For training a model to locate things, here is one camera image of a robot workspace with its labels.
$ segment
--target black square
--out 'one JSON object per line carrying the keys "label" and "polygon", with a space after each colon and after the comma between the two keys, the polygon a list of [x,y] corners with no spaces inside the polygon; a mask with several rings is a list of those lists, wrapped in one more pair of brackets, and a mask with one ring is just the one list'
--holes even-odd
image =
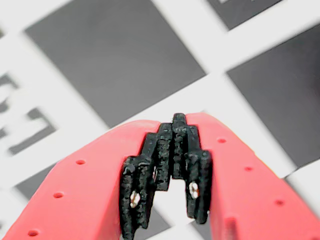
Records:
{"label": "black square", "polygon": [[229,30],[281,0],[208,0]]}
{"label": "black square", "polygon": [[316,25],[228,72],[298,167],[320,158],[319,66]]}
{"label": "black square", "polygon": [[27,33],[110,127],[205,75],[149,0],[74,0]]}

